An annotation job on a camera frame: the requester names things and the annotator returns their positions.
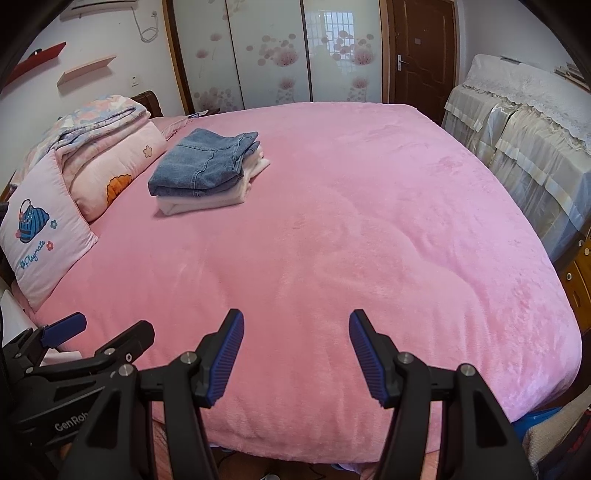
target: bed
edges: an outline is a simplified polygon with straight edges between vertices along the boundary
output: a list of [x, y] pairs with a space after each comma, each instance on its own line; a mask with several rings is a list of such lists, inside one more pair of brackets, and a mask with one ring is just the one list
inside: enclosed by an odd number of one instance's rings
[[91, 225], [98, 242], [36, 312], [14, 285], [38, 325], [86, 315], [66, 347], [91, 355], [148, 319], [155, 343], [137, 365], [162, 365], [239, 308], [245, 336], [225, 396], [204, 412], [209, 440], [366, 477], [391, 412], [371, 399], [349, 342], [355, 308], [430, 365], [476, 365], [511, 420], [574, 380], [581, 338], [540, 240], [494, 175], [417, 110], [224, 113], [189, 120], [168, 147], [197, 127], [259, 131], [271, 166], [242, 205], [166, 217], [147, 189], [154, 163]]

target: handbag print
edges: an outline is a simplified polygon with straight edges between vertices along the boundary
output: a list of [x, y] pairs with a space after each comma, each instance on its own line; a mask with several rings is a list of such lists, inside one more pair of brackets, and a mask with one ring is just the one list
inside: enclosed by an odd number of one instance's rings
[[[29, 203], [27, 210], [22, 211], [22, 207]], [[18, 231], [20, 233], [19, 239], [22, 243], [27, 244], [35, 235], [38, 234], [49, 220], [49, 215], [45, 210], [39, 207], [34, 207], [29, 199], [21, 204], [20, 214], [18, 216]]]

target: door handle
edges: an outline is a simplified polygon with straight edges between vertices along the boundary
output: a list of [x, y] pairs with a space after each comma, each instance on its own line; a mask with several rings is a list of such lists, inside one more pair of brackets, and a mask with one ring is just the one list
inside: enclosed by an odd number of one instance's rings
[[402, 70], [402, 64], [404, 63], [405, 65], [408, 65], [408, 62], [404, 61], [402, 59], [402, 55], [398, 55], [397, 59], [398, 59], [398, 68], [397, 69], [400, 72]]

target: wooden headboard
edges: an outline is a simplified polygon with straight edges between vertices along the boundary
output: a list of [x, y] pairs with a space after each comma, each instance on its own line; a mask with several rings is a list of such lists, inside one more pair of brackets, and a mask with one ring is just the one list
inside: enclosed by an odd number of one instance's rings
[[151, 114], [151, 118], [154, 118], [155, 116], [164, 116], [162, 115], [162, 110], [160, 109], [158, 98], [152, 90], [140, 93], [139, 95], [136, 95], [131, 99], [135, 100], [138, 103], [141, 103], [144, 107], [146, 107], [148, 109], [148, 112], [150, 112]]

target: door frame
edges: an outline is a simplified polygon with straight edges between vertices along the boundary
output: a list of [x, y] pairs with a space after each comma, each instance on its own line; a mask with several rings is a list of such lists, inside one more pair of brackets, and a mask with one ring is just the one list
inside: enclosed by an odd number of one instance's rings
[[184, 68], [183, 55], [181, 54], [181, 44], [178, 39], [177, 21], [174, 17], [173, 0], [162, 0], [162, 10], [164, 12], [164, 28], [168, 37], [168, 49], [170, 58], [173, 61], [174, 76], [177, 79], [178, 94], [181, 97], [185, 115], [195, 113], [187, 72]]
[[[392, 103], [396, 89], [396, 40], [390, 35], [390, 28], [393, 26], [396, 30], [396, 19], [394, 17], [395, 0], [379, 0], [379, 10], [382, 17], [382, 103]], [[439, 0], [448, 4], [453, 4], [453, 29], [454, 29], [454, 71], [456, 72], [455, 84], [460, 82], [460, 61], [461, 53], [461, 28], [458, 26], [460, 18], [459, 4], [463, 0]]]

